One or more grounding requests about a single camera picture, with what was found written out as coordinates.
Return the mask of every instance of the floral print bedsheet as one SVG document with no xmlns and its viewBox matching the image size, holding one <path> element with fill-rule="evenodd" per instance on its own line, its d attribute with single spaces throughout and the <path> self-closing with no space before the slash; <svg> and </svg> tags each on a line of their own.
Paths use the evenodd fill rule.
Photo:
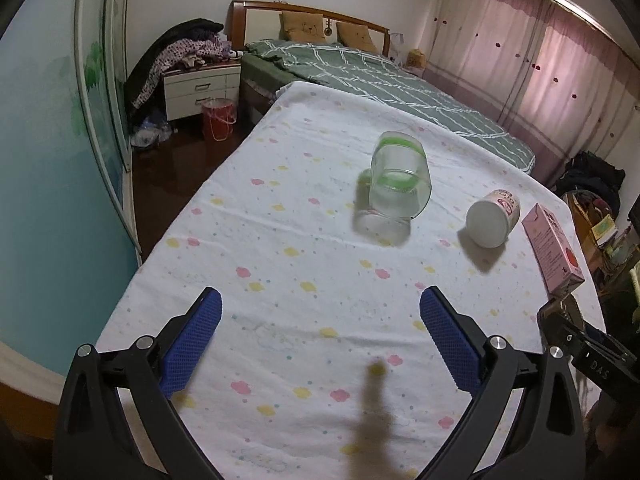
<svg viewBox="0 0 640 480">
<path fill-rule="evenodd" d="M 420 139 L 433 180 L 400 236 L 358 209 L 358 174 L 385 130 Z M 222 322 L 173 402 L 226 478 L 415 478 L 470 401 L 420 320 L 422 290 L 437 285 L 488 335 L 541 349 L 546 291 L 521 224 L 494 251 L 462 231 L 468 206 L 496 188 L 516 192 L 523 215 L 536 202 L 554 211 L 587 269 L 569 210 L 517 168 L 401 110 L 294 82 L 168 229 L 98 350 L 156 334 L 213 286 Z M 575 295 L 602 327 L 586 274 Z M 580 392 L 583 408 L 596 399 L 592 384 Z M 496 458 L 517 402 L 482 464 Z"/>
</svg>

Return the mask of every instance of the paper cup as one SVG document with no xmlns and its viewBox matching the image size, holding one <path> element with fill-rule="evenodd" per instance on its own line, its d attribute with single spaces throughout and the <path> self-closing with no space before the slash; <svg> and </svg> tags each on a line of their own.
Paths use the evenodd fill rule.
<svg viewBox="0 0 640 480">
<path fill-rule="evenodd" d="M 520 200 L 513 193 L 496 189 L 466 212 L 466 232 L 481 247 L 493 249 L 505 243 L 520 219 Z"/>
</svg>

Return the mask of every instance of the curtain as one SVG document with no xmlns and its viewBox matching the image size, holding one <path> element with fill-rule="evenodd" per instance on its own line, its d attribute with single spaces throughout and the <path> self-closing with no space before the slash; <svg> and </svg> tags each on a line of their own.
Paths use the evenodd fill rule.
<svg viewBox="0 0 640 480">
<path fill-rule="evenodd" d="M 576 153 L 606 158 L 637 126 L 640 71 L 609 38 L 555 4 L 543 26 L 530 81 L 502 125 L 532 147 L 532 176 L 549 184 Z"/>
<path fill-rule="evenodd" d="M 551 0 L 440 0 L 423 77 L 536 154 L 551 184 L 581 150 L 603 158 L 635 124 L 640 71 Z"/>
</svg>

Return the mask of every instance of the pillow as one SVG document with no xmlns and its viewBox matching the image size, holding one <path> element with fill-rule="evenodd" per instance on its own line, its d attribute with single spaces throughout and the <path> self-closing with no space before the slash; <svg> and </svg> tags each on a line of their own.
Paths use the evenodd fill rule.
<svg viewBox="0 0 640 480">
<path fill-rule="evenodd" d="M 342 44 L 351 48 L 359 48 L 365 52 L 379 54 L 376 46 L 371 41 L 367 25 L 355 25 L 354 23 L 337 22 L 338 39 Z"/>
<path fill-rule="evenodd" d="M 289 41 L 326 43 L 322 14 L 282 11 L 282 27 Z"/>
</svg>

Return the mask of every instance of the red bucket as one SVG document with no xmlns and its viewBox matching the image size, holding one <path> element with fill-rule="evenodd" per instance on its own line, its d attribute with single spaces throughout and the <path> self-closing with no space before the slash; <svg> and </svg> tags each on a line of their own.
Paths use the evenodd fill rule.
<svg viewBox="0 0 640 480">
<path fill-rule="evenodd" d="M 209 99 L 202 104 L 202 134 L 214 140 L 226 140 L 233 133 L 238 115 L 229 99 Z"/>
</svg>

